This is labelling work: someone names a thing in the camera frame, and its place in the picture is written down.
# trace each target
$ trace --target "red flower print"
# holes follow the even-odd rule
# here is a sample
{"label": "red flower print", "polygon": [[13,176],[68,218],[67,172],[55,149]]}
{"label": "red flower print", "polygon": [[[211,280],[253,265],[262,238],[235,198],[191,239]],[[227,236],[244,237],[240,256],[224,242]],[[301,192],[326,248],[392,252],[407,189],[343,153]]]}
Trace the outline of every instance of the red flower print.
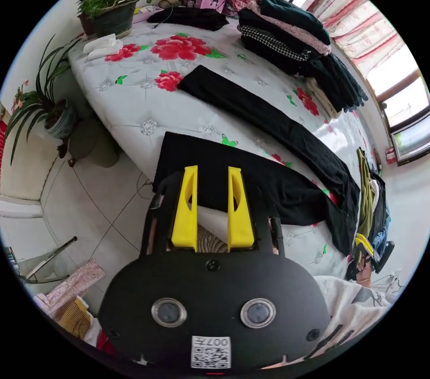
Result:
{"label": "red flower print", "polygon": [[151,52],[158,54],[164,61],[177,58],[194,61],[197,55],[206,56],[211,53],[210,48],[204,46],[205,44],[203,40],[194,37],[173,35],[169,39],[157,40]]}
{"label": "red flower print", "polygon": [[329,133],[333,133],[333,127],[332,127],[331,125],[329,125],[329,124],[328,124],[328,120],[327,120],[327,119],[324,119],[324,124],[326,124],[326,125],[327,125],[327,131],[328,131]]}
{"label": "red flower print", "polygon": [[303,91],[301,88],[297,88],[296,94],[306,109],[308,109],[314,116],[319,115],[317,105],[312,101],[311,96],[307,92]]}
{"label": "red flower print", "polygon": [[328,196],[330,200],[337,206],[337,197],[332,192],[329,192]]}
{"label": "red flower print", "polygon": [[182,80],[182,76],[177,71],[170,71],[168,73],[161,73],[155,80],[158,88],[165,89],[166,91],[176,91],[178,83]]}
{"label": "red flower print", "polygon": [[108,55],[104,60],[112,62],[121,61],[124,58],[130,58],[138,51],[140,51],[140,46],[133,43],[125,44],[116,55]]}

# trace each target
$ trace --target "black pants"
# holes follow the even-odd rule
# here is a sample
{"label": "black pants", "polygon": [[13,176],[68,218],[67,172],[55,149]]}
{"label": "black pants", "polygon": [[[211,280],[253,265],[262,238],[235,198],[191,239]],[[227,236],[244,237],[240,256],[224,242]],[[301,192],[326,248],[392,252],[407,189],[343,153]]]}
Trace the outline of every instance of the black pants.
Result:
{"label": "black pants", "polygon": [[360,188],[346,164],[322,141],[267,101],[202,65],[186,75],[178,87],[261,129],[300,158],[337,196],[338,206],[347,220],[350,240],[353,240]]}
{"label": "black pants", "polygon": [[198,166],[198,205],[227,212],[228,167],[238,167],[265,187],[281,223],[311,225],[326,220],[336,248],[345,256],[350,253],[352,238],[347,218],[321,189],[286,166],[236,147],[167,132],[153,183],[154,192],[167,176],[191,165]]}

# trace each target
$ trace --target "bed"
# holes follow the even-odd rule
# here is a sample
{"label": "bed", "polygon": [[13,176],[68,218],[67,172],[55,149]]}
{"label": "bed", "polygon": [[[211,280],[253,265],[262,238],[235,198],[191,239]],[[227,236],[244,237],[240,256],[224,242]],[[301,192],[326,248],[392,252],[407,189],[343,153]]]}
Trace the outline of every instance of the bed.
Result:
{"label": "bed", "polygon": [[[216,32],[189,26],[140,22],[123,39],[120,54],[88,61],[79,43],[69,53],[74,76],[88,102],[125,153],[153,180],[166,131],[192,135],[265,156],[287,165],[331,193],[297,157],[270,136],[178,90],[197,65],[227,77],[303,124],[348,166],[360,186],[357,148],[371,156],[354,112],[330,120],[301,79],[286,75],[244,49],[237,21]],[[227,240],[227,214],[200,207],[198,221]],[[312,275],[344,278],[347,258],[331,241],[325,222],[282,226],[287,257]]]}

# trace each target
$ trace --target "striped cloth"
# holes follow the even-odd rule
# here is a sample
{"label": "striped cloth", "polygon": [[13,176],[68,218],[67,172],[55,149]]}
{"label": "striped cloth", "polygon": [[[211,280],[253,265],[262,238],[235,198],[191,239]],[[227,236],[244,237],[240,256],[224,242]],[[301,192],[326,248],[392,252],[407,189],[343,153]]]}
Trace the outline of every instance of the striped cloth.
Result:
{"label": "striped cloth", "polygon": [[227,252],[227,244],[203,228],[201,225],[198,225],[197,252],[206,254],[220,254],[222,252]]}
{"label": "striped cloth", "polygon": [[242,33],[243,36],[254,39],[274,50],[275,52],[286,56],[287,58],[295,61],[307,61],[309,59],[310,51],[304,50],[302,53],[294,52],[269,31],[261,30],[248,25],[238,25],[237,29]]}
{"label": "striped cloth", "polygon": [[80,298],[69,304],[58,325],[75,337],[83,339],[91,326],[91,316],[87,311],[88,305]]}

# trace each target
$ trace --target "yellow fabric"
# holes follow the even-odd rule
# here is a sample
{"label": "yellow fabric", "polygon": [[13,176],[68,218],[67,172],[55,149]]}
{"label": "yellow fabric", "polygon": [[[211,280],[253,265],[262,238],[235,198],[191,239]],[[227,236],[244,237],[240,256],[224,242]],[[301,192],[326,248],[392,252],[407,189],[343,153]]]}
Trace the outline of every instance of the yellow fabric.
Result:
{"label": "yellow fabric", "polygon": [[370,171],[361,149],[357,149],[361,175],[361,207],[357,232],[369,238],[373,222],[373,191],[370,189]]}
{"label": "yellow fabric", "polygon": [[70,303],[65,310],[58,325],[68,331],[75,337],[83,339],[86,332],[90,328],[91,319],[90,314],[86,310],[86,306],[79,298]]}

